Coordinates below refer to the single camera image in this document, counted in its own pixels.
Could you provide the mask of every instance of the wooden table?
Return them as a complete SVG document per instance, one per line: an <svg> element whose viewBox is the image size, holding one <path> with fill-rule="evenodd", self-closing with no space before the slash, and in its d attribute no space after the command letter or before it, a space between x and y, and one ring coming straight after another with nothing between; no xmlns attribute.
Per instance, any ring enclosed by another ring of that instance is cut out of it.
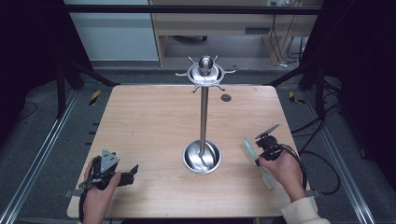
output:
<svg viewBox="0 0 396 224"><path fill-rule="evenodd" d="M78 183L91 158L103 149L120 157L118 169L139 164L132 185L117 188L108 217L274 217L290 203L276 183L269 190L243 143L260 154L254 137L271 135L295 148L276 90L269 86L209 89L206 139L222 152L219 168L208 175L189 171L182 150L200 138L199 91L187 86L117 86L102 117ZM230 102L220 99L232 97ZM78 217L78 197L67 214Z"/></svg>

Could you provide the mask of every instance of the sleeve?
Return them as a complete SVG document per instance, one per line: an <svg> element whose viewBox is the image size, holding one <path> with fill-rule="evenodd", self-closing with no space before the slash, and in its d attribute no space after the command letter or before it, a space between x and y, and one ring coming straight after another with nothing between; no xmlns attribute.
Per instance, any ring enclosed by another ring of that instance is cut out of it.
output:
<svg viewBox="0 0 396 224"><path fill-rule="evenodd" d="M281 210L288 224L330 224L318 215L314 197L306 197L291 203Z"/></svg>

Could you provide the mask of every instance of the floor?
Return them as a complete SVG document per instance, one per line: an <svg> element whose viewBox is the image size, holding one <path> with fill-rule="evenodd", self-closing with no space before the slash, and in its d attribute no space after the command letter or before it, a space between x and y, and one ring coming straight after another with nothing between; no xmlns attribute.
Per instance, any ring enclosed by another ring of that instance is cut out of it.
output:
<svg viewBox="0 0 396 224"><path fill-rule="evenodd" d="M293 41L289 51L295 57L300 41ZM235 67L235 75L227 75L225 84L261 85L282 77L298 66L288 58L287 67L273 66L259 37L174 36L169 39L164 65L158 62L132 62L124 64L92 62L96 71L122 84L186 84L188 80L175 76L191 66L188 57L198 61L203 55L215 57L225 70ZM0 210L2 217L15 219L14 223L77 223L68 218L66 189L73 189L78 181L82 164L94 140L100 118L106 108L111 88L82 75L85 86L81 91L67 87L68 104L73 105L60 119L56 119L56 83L50 82L29 92L21 118L12 135L0 151ZM303 127L315 119L312 107L315 92L300 91L296 76L276 87L289 126L292 130ZM336 79L327 77L336 85ZM101 90L95 106L89 101L94 91ZM290 100L290 92L296 100ZM359 146L342 117L335 93L326 90L326 107L330 112L325 126L307 145L307 150L320 154L335 167L341 176L341 188L332 195L317 198L319 214L332 223L396 223L396 193L387 184L374 161L361 158ZM318 124L294 135L297 148L302 148L317 129ZM331 191L336 187L336 176L330 166L311 155L303 155L308 167L310 184L316 189ZM270 223L271 218L256 222Z"/></svg>

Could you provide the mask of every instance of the wall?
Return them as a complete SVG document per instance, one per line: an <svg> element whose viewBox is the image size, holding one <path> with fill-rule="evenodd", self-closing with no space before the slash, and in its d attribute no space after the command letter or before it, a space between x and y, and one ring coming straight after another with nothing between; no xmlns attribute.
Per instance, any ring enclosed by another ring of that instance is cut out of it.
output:
<svg viewBox="0 0 396 224"><path fill-rule="evenodd" d="M67 5L148 5L147 0L64 0ZM70 13L91 61L158 61L148 13Z"/></svg>

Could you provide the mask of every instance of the metal pole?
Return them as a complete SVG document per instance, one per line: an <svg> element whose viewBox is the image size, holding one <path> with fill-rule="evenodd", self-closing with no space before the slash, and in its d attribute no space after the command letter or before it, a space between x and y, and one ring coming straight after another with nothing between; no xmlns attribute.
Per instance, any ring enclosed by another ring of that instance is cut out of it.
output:
<svg viewBox="0 0 396 224"><path fill-rule="evenodd" d="M207 96L209 94L208 87L202 87L201 89L201 144L199 150L199 156L203 157L205 154L206 145L206 120L207 120Z"/></svg>

